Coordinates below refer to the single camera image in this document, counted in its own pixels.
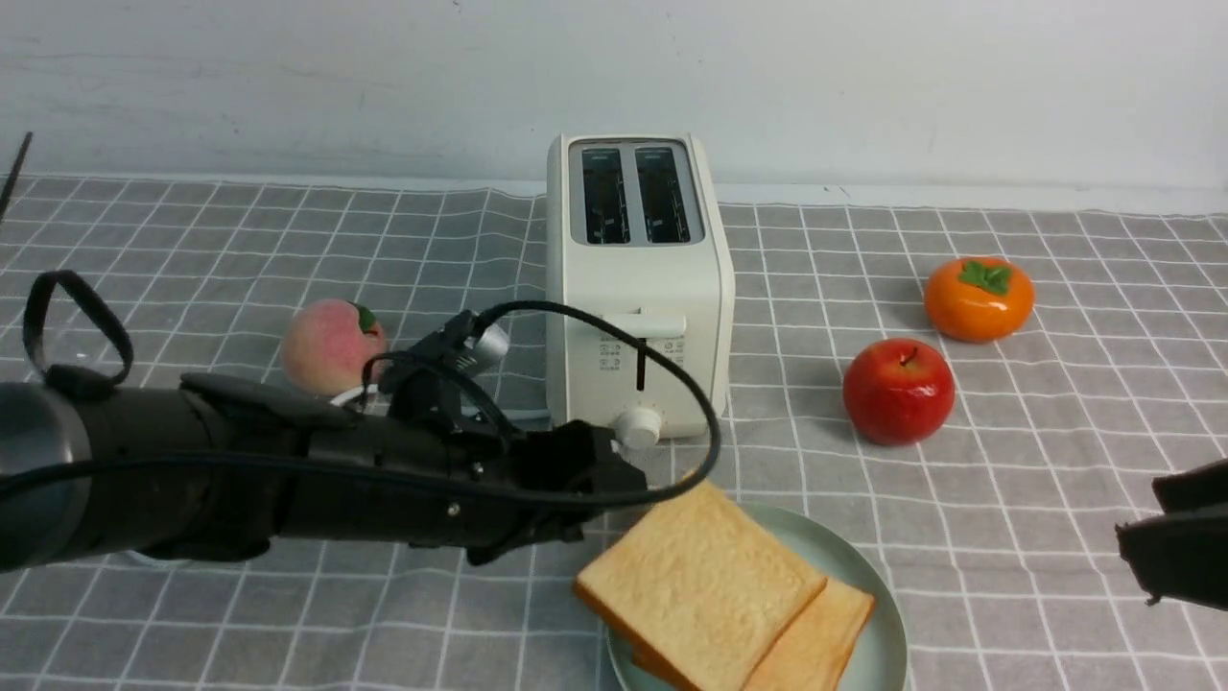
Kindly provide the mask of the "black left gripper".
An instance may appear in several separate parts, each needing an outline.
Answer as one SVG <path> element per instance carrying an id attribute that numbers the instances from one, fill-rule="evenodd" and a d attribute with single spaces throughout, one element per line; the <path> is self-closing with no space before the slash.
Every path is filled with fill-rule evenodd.
<path id="1" fill-rule="evenodd" d="M 598 500 L 596 508 L 571 509 L 548 507 L 539 500 L 479 500 L 465 509 L 465 528 L 476 531 L 475 545 L 465 547 L 472 567 L 484 567 L 521 547 L 582 541 L 583 524 L 609 511 L 609 493 L 648 488 L 645 473 L 619 454 L 612 430 L 585 421 L 522 434 L 508 458 L 474 463 L 469 476 L 483 486 Z"/>

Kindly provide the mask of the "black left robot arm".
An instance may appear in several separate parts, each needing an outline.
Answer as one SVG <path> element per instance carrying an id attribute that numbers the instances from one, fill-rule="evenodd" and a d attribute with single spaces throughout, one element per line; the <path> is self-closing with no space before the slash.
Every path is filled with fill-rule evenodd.
<path id="1" fill-rule="evenodd" d="M 598 497 L 648 488 L 610 430 L 510 430 L 419 372 L 382 415 L 259 382 L 75 399 L 2 384 L 2 569 L 106 554 L 246 561 L 278 538 L 463 547 L 472 565 L 583 538 L 596 508 L 464 497 L 460 487 Z"/>

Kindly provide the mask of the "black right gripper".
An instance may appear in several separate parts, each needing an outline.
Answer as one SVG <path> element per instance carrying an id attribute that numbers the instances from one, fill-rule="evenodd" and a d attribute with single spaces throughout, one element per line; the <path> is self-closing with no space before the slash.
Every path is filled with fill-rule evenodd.
<path id="1" fill-rule="evenodd" d="M 1157 515 L 1115 527 L 1149 608 L 1164 599 L 1227 609 L 1227 460 L 1154 477 Z"/>

